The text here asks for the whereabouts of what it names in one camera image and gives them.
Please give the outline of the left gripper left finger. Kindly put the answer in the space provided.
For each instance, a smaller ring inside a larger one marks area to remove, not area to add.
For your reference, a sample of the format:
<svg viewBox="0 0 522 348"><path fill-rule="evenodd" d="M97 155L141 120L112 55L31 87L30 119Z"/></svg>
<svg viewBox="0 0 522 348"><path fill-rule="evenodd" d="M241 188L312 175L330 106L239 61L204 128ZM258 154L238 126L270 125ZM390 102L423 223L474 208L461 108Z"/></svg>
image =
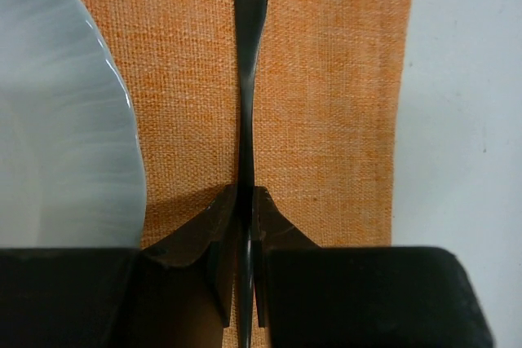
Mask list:
<svg viewBox="0 0 522 348"><path fill-rule="evenodd" d="M4 347L219 347L237 189L146 249L3 249Z"/></svg>

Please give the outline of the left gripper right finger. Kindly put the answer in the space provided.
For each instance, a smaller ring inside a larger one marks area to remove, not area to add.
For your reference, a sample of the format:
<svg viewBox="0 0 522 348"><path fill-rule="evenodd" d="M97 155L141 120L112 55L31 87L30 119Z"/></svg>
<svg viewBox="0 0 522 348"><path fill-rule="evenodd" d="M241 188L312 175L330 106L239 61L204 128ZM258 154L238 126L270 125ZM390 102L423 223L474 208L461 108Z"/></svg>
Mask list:
<svg viewBox="0 0 522 348"><path fill-rule="evenodd" d="M427 246L321 247L253 196L255 297L271 347L491 347L468 274Z"/></svg>

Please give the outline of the clear plastic plate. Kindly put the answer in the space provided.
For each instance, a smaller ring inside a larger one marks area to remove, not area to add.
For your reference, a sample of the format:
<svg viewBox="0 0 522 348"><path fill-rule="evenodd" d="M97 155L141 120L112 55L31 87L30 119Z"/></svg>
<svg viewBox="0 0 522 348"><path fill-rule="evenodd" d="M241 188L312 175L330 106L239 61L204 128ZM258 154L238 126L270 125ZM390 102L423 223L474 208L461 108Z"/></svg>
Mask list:
<svg viewBox="0 0 522 348"><path fill-rule="evenodd" d="M1 244L139 246L135 113L81 0L1 0Z"/></svg>

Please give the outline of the orange cloth napkin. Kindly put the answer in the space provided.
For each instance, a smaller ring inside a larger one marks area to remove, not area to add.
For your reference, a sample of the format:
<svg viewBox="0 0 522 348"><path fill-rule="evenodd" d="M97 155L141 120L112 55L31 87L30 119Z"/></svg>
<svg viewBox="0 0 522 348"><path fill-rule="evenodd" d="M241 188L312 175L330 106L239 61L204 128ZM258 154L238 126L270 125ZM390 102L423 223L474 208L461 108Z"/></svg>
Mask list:
<svg viewBox="0 0 522 348"><path fill-rule="evenodd" d="M237 178L233 0L82 0L135 109L149 246ZM411 0L268 0L255 180L326 246L388 245Z"/></svg>

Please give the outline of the black plastic knife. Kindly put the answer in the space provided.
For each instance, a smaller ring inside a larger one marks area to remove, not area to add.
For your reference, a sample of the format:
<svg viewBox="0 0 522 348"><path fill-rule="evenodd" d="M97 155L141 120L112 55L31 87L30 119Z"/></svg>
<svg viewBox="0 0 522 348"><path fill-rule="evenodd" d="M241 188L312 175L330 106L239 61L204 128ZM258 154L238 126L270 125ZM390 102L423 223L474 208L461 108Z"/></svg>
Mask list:
<svg viewBox="0 0 522 348"><path fill-rule="evenodd" d="M237 217L240 224L237 253L238 344L250 347L254 305L252 249L254 145L254 80L268 0L234 0L237 69L240 89L240 128L237 181Z"/></svg>

